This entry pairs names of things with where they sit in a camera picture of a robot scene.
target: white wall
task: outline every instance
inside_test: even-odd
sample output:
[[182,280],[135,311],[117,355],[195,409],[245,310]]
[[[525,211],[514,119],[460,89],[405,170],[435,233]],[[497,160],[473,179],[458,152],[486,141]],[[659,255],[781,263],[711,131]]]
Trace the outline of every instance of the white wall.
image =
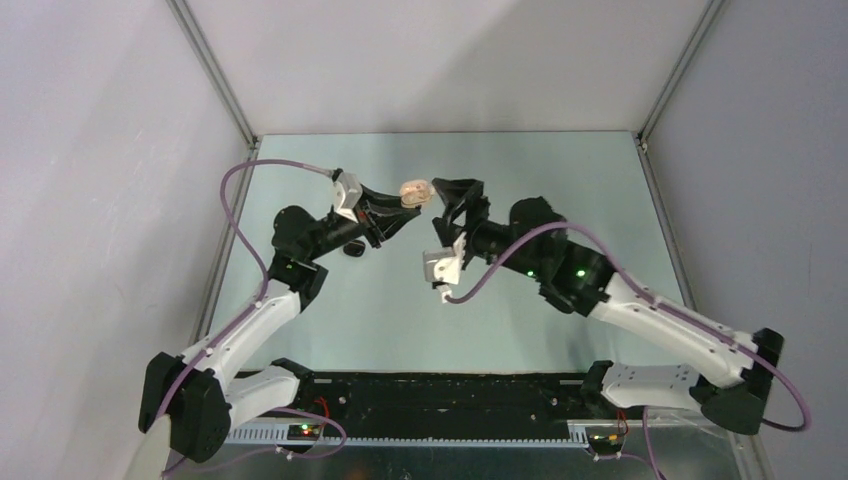
[[0,7],[0,471],[120,478],[245,147],[167,4]]
[[[699,306],[786,337],[813,429],[764,440],[777,477],[844,478],[848,3],[729,2],[649,141]],[[768,416],[799,415],[773,388]]]
[[706,0],[190,2],[260,133],[637,130]]

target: red wire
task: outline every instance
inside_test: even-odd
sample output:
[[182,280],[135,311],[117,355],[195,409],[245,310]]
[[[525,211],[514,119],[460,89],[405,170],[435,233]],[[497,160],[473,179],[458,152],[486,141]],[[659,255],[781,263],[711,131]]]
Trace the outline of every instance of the red wire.
[[[630,425],[627,424],[627,415],[624,414],[624,410],[616,412],[615,417],[618,419],[618,433],[621,435],[627,435],[630,433]],[[624,422],[624,433],[621,433],[622,422]]]

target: beige object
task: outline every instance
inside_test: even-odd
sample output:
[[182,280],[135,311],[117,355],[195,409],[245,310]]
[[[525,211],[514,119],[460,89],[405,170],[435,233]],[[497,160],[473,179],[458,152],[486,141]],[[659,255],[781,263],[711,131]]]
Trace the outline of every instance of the beige object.
[[430,203],[436,189],[427,180],[410,180],[400,186],[400,203],[404,208],[415,208]]

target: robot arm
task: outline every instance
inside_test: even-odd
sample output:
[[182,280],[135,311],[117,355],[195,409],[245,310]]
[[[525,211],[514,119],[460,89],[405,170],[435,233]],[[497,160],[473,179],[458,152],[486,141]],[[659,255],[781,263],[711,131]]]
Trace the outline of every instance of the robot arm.
[[[435,179],[433,186],[445,204],[444,215],[433,220],[443,248],[424,254],[425,277],[441,292],[443,302],[449,301],[449,284],[458,282],[460,271],[474,257],[491,263],[532,229],[565,222],[537,197],[518,201],[510,210],[509,223],[497,224],[488,220],[482,182]],[[456,225],[462,214],[464,225]],[[772,376],[738,347],[776,365],[783,346],[783,337],[776,332],[736,331],[657,295],[631,277],[638,290],[634,291],[606,256],[568,240],[562,229],[528,241],[502,266],[535,280],[539,294],[557,310],[624,328],[686,362],[656,367],[595,362],[582,390],[588,402],[617,408],[685,408],[737,433],[752,435],[759,430]],[[671,311],[685,312],[699,326],[721,332],[734,343],[722,343]]]
[[379,248],[420,215],[420,206],[369,190],[353,174],[336,170],[333,184],[333,207],[323,219],[314,219],[299,206],[277,214],[268,288],[262,298],[249,300],[255,308],[247,317],[207,335],[176,357],[163,352],[150,361],[139,414],[142,432],[150,429],[165,392],[198,354],[202,356],[166,410],[171,419],[170,446],[189,459],[208,460],[233,429],[292,403],[299,384],[293,372],[271,365],[247,378],[237,379],[236,374],[271,334],[318,295],[327,270],[313,263],[315,259],[359,237]]

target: light blue table surface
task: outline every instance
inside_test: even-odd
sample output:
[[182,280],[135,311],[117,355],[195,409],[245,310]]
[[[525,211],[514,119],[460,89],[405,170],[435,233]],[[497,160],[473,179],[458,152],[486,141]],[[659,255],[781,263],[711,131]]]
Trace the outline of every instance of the light blue table surface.
[[[503,223],[514,202],[544,196],[570,221],[595,231],[642,281],[680,300],[656,211],[630,133],[441,133],[275,135],[259,158],[287,158],[354,172],[367,187],[396,194],[416,179],[477,178]],[[241,228],[270,262],[276,213],[301,205],[315,218],[330,208],[332,185],[299,169],[255,169]],[[504,270],[465,305],[443,305],[424,281],[421,253],[438,248],[421,217],[379,250],[354,259],[333,252],[317,263],[329,270],[318,298],[271,336],[245,368],[288,357],[315,370],[524,372],[585,371],[593,361],[673,364],[675,358],[624,330],[563,315],[537,294],[537,284]],[[572,239],[585,243],[573,235]],[[480,278],[475,259],[455,293]],[[241,244],[224,276],[212,329],[237,314],[260,274]]]

